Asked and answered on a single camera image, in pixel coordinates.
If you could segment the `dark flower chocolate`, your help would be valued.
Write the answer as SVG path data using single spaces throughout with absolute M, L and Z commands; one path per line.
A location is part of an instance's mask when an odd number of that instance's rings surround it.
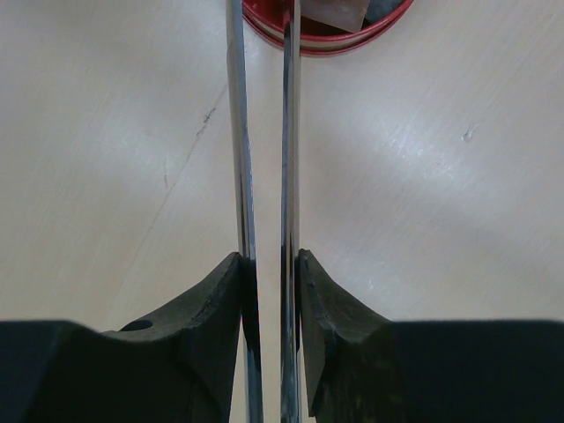
M 365 20 L 369 24 L 374 24 L 395 11 L 403 0 L 370 0 L 368 3 Z

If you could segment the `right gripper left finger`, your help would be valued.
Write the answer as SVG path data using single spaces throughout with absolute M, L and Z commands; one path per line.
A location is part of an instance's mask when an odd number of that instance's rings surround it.
M 2 421 L 228 421 L 241 282 L 241 257 L 233 253 L 121 330 L 2 323 Z

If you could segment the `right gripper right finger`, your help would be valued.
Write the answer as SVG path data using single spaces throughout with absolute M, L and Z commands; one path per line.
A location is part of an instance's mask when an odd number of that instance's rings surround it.
M 563 325 L 393 322 L 299 253 L 308 413 L 319 422 L 560 422 Z

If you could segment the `metal serving tongs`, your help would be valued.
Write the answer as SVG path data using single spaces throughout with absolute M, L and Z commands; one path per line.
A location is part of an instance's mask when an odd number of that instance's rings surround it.
M 300 422 L 299 308 L 296 257 L 299 240 L 298 135 L 301 64 L 301 4 L 283 3 L 283 130 L 280 265 L 280 419 Z M 239 252 L 243 257 L 242 323 L 245 336 L 246 410 L 262 422 L 263 372 L 256 275 L 256 231 L 248 128 L 248 99 L 240 1 L 226 2 L 226 65 L 234 153 Z

